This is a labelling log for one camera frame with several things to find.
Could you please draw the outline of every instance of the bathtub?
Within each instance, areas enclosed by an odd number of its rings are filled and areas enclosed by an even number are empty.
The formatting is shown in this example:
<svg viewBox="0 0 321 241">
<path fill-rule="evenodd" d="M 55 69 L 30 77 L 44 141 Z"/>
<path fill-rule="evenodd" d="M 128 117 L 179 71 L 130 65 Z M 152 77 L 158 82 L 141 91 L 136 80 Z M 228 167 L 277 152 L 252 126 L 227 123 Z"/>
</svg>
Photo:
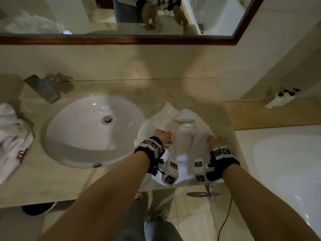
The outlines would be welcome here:
<svg viewBox="0 0 321 241">
<path fill-rule="evenodd" d="M 239 0 L 182 1 L 199 35 L 202 33 L 198 23 L 202 23 L 203 35 L 232 36 L 245 13 L 245 8 Z"/>
<path fill-rule="evenodd" d="M 235 133 L 251 175 L 321 237 L 321 125 Z"/>
</svg>

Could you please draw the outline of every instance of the sink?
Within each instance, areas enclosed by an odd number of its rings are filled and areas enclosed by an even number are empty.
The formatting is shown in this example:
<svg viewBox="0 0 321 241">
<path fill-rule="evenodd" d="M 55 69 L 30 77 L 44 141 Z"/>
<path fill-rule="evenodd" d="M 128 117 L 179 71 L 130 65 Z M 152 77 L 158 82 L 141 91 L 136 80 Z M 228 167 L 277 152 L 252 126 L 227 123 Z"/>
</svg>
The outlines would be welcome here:
<svg viewBox="0 0 321 241">
<path fill-rule="evenodd" d="M 111 95 L 89 96 L 62 109 L 43 138 L 47 155 L 80 168 L 113 164 L 134 149 L 145 118 L 130 101 Z"/>
</svg>

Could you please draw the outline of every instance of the mirror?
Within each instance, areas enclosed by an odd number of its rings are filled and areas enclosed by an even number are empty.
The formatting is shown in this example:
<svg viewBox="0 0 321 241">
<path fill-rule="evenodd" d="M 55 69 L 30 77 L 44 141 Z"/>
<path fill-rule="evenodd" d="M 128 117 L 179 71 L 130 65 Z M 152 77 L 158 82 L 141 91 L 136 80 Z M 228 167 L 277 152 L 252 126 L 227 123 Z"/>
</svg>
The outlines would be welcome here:
<svg viewBox="0 0 321 241">
<path fill-rule="evenodd" d="M 30 34 L 233 39 L 262 1 L 0 0 L 0 39 L 28 35 L 30 40 Z"/>
</svg>

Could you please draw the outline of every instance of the crumpled white towel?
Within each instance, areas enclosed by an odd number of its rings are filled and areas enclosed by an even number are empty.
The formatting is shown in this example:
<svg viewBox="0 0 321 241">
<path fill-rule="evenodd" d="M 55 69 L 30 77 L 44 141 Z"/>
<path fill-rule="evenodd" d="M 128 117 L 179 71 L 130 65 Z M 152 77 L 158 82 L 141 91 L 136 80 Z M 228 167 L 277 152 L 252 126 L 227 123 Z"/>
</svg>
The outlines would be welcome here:
<svg viewBox="0 0 321 241">
<path fill-rule="evenodd" d="M 17 118 L 12 106 L 0 104 L 0 184 L 21 163 L 33 140 L 30 126 Z"/>
<path fill-rule="evenodd" d="M 166 150 L 163 159 L 174 159 L 178 163 L 179 178 L 175 185 L 194 178 L 194 161 L 201 158 L 207 164 L 210 161 L 210 154 L 207 149 L 207 137 L 213 135 L 210 127 L 194 112 L 188 109 L 176 110 L 169 102 L 163 110 L 147 119 L 138 131 L 137 139 L 134 142 L 135 148 L 153 135 L 155 129 L 172 132 L 173 144 Z M 162 182 L 162 174 L 156 176 L 147 174 L 142 186 L 152 178 L 158 183 Z"/>
</svg>

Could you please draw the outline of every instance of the beige marble countertop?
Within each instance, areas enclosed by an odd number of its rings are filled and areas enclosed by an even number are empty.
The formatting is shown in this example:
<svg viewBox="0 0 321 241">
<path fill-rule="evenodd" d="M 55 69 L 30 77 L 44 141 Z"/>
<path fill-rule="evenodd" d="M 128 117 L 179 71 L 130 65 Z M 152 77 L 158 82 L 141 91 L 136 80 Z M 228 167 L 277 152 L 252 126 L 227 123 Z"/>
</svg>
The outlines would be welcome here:
<svg viewBox="0 0 321 241">
<path fill-rule="evenodd" d="M 35 140 L 21 165 L 0 185 L 0 208 L 75 199 L 114 167 L 63 166 L 49 158 L 41 146 L 41 135 L 54 115 L 71 102 L 91 95 L 124 97 L 140 108 L 145 118 L 159 112 L 166 102 L 178 110 L 190 109 L 215 135 L 230 139 L 241 164 L 247 167 L 213 78 L 62 82 L 59 87 L 62 98 L 53 105 L 28 86 L 15 105 L 18 116 L 32 125 Z"/>
</svg>

